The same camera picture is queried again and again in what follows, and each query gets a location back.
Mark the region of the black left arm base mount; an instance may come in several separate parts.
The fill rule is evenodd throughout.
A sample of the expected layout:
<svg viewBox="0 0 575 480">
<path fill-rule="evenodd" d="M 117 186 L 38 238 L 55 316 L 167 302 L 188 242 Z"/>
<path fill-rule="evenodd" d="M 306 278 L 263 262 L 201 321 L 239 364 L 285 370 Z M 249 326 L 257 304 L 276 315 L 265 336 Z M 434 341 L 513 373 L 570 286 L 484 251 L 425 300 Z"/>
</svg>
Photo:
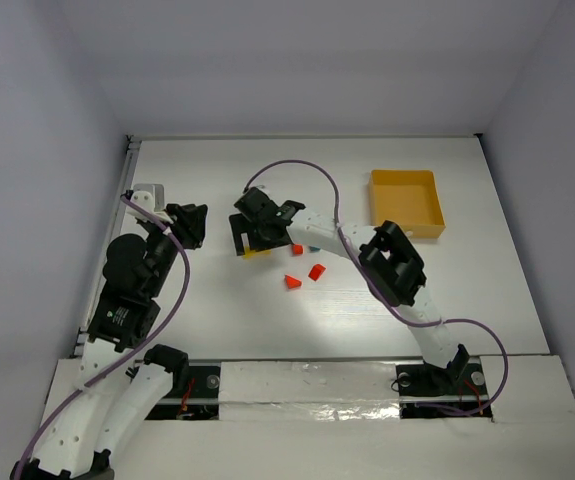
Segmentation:
<svg viewBox="0 0 575 480">
<path fill-rule="evenodd" d="M 196 363 L 189 366 L 186 379 L 175 386 L 173 395 L 181 398 L 188 390 L 190 400 L 217 400 L 220 388 L 221 365 Z"/>
</svg>

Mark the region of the yellow arch block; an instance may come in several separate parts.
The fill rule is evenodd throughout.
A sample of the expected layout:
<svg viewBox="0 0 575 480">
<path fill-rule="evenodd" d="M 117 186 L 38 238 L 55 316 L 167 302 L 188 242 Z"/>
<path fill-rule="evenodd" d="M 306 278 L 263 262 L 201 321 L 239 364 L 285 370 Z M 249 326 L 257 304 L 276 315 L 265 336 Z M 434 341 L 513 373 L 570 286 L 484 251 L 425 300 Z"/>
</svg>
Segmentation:
<svg viewBox="0 0 575 480">
<path fill-rule="evenodd" d="M 270 255 L 270 254 L 271 254 L 270 250 L 255 250 L 249 246 L 245 246 L 244 250 L 243 250 L 243 258 L 244 259 L 251 259 L 254 257 L 266 256 L 266 255 Z"/>
</svg>

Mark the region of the yellow plastic tray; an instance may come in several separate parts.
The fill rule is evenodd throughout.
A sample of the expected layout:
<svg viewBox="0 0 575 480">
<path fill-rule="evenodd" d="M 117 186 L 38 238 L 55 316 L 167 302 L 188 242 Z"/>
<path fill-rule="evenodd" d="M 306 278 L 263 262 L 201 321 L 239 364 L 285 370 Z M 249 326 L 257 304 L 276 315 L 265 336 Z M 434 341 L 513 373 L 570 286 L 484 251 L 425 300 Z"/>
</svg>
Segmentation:
<svg viewBox="0 0 575 480">
<path fill-rule="evenodd" d="M 430 170 L 373 170 L 368 184 L 373 225 L 396 223 L 414 239 L 438 239 L 446 228 Z"/>
</svg>

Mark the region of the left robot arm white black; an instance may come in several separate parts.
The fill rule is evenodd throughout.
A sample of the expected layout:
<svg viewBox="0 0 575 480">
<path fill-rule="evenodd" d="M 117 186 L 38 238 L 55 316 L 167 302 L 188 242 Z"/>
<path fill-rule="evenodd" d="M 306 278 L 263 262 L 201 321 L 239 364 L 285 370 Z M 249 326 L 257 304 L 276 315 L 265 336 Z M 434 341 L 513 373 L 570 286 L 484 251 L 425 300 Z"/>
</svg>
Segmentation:
<svg viewBox="0 0 575 480">
<path fill-rule="evenodd" d="M 154 343 L 169 324 L 156 302 L 177 258 L 202 246 L 206 205 L 158 205 L 122 195 L 147 235 L 123 234 L 106 250 L 105 284 L 87 328 L 72 393 L 41 424 L 13 479 L 111 479 L 115 463 L 154 406 L 189 378 L 187 353 Z"/>
</svg>

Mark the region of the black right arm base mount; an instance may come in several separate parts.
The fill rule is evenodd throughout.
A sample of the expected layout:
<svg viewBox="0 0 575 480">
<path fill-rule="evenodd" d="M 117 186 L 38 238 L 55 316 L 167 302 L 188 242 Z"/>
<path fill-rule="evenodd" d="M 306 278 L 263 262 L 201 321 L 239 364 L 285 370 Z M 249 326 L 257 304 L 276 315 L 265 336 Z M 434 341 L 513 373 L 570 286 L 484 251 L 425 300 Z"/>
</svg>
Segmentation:
<svg viewBox="0 0 575 480">
<path fill-rule="evenodd" d="M 399 364 L 395 372 L 395 387 L 403 397 L 435 399 L 460 397 L 464 394 L 481 397 L 488 395 L 480 363 L 469 363 L 455 378 L 420 363 Z"/>
</svg>

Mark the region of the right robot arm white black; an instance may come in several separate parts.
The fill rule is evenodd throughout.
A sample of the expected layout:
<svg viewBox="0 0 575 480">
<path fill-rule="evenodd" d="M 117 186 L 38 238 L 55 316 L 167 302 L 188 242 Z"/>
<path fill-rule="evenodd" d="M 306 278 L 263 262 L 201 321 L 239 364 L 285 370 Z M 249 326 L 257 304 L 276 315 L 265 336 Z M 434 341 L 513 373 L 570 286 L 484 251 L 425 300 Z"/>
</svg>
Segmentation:
<svg viewBox="0 0 575 480">
<path fill-rule="evenodd" d="M 237 255 L 299 244 L 352 261 L 372 295 L 401 316 L 418 344 L 423 364 L 410 383 L 430 397 L 456 387 L 469 354 L 448 330 L 427 287 L 424 261 L 397 224 L 342 225 L 299 202 L 277 205 L 257 187 L 234 208 L 229 223 Z"/>
</svg>

